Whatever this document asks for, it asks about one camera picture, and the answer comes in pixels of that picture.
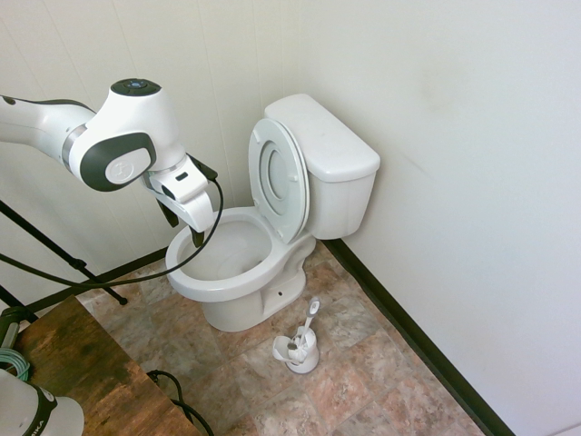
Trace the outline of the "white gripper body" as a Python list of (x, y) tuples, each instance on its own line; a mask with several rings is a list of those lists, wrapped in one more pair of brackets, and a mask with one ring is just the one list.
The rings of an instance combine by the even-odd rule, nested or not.
[(195, 231), (206, 231), (214, 223), (207, 187), (207, 178), (189, 155), (168, 169), (146, 172), (147, 190)]

